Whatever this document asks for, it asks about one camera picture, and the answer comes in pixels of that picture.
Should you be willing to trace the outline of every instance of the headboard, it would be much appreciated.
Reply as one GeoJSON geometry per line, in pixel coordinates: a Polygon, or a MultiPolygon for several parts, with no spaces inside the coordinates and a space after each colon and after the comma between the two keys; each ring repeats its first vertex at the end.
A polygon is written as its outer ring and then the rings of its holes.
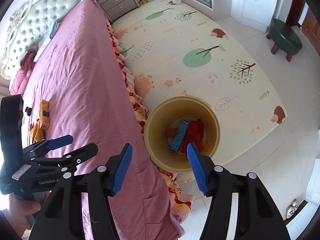
{"type": "Polygon", "coordinates": [[[29,0],[11,17],[4,47],[1,75],[10,79],[20,69],[20,57],[38,43],[54,21],[60,21],[81,0],[29,0]]]}

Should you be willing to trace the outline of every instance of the white cabinet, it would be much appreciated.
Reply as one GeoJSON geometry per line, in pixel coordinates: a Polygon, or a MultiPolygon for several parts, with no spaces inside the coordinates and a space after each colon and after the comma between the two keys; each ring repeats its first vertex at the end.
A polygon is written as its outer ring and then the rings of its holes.
{"type": "Polygon", "coordinates": [[[276,4],[277,0],[232,0],[231,16],[245,25],[265,32],[276,4]]]}

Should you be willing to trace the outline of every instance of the white label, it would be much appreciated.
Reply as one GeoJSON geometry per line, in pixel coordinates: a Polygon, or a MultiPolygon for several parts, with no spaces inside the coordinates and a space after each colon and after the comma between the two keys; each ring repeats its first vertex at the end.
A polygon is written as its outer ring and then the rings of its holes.
{"type": "Polygon", "coordinates": [[[12,178],[15,180],[19,180],[19,178],[28,170],[30,169],[31,165],[23,165],[15,174],[12,175],[12,178]]]}

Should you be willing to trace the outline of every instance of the green stool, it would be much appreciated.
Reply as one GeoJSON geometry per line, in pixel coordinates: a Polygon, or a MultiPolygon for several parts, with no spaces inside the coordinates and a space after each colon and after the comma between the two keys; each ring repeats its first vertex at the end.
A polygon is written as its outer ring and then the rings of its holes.
{"type": "Polygon", "coordinates": [[[267,39],[272,39],[275,43],[271,53],[275,54],[278,49],[282,49],[287,54],[287,61],[290,62],[293,55],[297,55],[302,49],[299,36],[283,21],[272,19],[267,39]]]}

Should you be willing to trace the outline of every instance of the bucket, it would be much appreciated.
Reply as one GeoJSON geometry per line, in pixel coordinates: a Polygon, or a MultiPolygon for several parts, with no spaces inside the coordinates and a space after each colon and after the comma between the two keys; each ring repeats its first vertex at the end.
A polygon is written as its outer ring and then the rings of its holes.
{"type": "Polygon", "coordinates": [[[198,120],[204,124],[202,155],[212,157],[217,150],[220,129],[211,107],[193,96],[170,98],[157,106],[148,117],[144,132],[146,148],[152,161],[168,172],[191,171],[187,156],[170,150],[173,138],[167,138],[169,128],[177,128],[181,120],[198,120]]]}

